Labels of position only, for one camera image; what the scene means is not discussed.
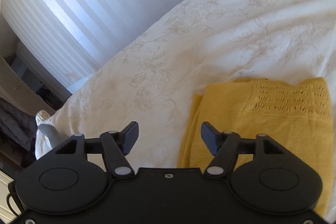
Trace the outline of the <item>yellow knitted sweater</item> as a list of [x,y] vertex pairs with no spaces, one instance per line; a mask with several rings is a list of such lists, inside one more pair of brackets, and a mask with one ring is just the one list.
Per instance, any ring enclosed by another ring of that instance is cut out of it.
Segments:
[[267,134],[311,166],[322,178],[316,212],[324,216],[333,192],[334,134],[331,102],[322,78],[297,85],[268,79],[209,84],[194,94],[177,166],[205,169],[212,155],[201,138],[209,122],[243,138]]

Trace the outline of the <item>grey sock foot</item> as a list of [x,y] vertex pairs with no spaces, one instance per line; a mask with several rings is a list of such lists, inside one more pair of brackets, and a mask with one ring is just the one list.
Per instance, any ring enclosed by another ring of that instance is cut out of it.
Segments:
[[51,148],[54,149],[66,141],[68,136],[64,133],[58,132],[58,130],[51,124],[44,124],[44,121],[50,117],[51,116],[48,112],[41,110],[36,114],[35,120],[38,126],[38,130],[49,140]]

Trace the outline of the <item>dark jacket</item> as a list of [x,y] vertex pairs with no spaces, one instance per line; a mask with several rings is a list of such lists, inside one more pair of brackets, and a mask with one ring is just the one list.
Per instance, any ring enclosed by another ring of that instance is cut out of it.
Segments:
[[19,110],[3,98],[1,98],[1,135],[25,157],[31,161],[36,160],[37,124],[35,117]]

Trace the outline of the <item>white floral bedspread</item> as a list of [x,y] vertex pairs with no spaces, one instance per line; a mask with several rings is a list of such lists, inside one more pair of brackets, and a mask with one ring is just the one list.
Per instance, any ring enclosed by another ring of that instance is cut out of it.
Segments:
[[207,85],[238,79],[297,85],[313,78],[327,84],[335,139],[335,0],[185,0],[116,54],[48,123],[67,136],[96,138],[136,121],[131,166],[175,168],[193,95]]

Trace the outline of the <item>white sheer curtain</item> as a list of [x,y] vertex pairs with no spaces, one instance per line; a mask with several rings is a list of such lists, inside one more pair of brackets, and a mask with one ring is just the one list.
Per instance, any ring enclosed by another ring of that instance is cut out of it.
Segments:
[[25,47],[75,92],[146,30],[138,0],[2,0]]

